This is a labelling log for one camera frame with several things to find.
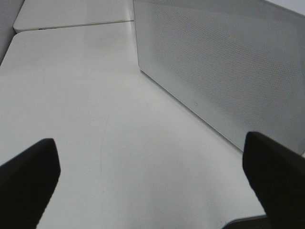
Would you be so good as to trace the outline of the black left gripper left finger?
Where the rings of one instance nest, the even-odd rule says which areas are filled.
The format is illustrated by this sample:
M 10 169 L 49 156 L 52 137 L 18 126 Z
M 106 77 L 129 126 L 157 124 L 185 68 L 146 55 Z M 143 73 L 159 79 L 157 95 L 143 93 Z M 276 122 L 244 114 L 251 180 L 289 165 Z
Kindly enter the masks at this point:
M 54 139 L 45 138 L 0 167 L 0 227 L 35 229 L 61 174 Z

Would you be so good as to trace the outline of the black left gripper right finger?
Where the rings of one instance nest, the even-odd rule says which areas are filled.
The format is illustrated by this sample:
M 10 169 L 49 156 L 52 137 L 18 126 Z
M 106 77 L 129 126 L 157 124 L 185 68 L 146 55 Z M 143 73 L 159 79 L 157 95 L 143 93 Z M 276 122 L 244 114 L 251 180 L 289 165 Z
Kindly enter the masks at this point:
M 242 167 L 274 229 L 305 227 L 305 159 L 259 133 L 248 132 Z

